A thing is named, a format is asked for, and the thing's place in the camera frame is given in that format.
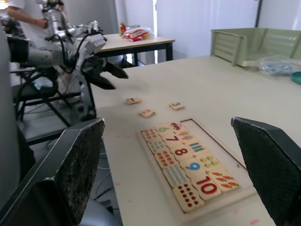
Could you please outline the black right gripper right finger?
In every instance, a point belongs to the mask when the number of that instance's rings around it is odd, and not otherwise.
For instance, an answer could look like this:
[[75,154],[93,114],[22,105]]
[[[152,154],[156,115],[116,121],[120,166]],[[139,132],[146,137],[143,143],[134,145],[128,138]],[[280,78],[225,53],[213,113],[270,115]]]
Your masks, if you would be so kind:
[[280,128],[231,119],[249,177],[277,226],[301,224],[301,148]]

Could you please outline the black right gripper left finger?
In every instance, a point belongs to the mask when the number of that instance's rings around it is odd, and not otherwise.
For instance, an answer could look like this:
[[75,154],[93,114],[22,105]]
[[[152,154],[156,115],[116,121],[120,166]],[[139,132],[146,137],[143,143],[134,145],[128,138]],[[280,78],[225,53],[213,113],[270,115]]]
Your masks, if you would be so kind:
[[77,226],[96,176],[103,118],[66,129],[0,211],[2,226]]

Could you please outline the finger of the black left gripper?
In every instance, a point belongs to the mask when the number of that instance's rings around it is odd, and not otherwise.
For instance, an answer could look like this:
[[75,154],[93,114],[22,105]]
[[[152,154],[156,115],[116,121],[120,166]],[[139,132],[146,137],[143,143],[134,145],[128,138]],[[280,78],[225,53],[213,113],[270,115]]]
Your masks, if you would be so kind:
[[89,74],[88,82],[96,85],[99,88],[104,90],[114,90],[116,87],[106,78],[102,77],[99,74]]
[[109,72],[113,76],[120,78],[120,79],[128,79],[127,73],[122,69],[119,68],[109,62],[106,62],[105,66],[103,67],[104,72]]

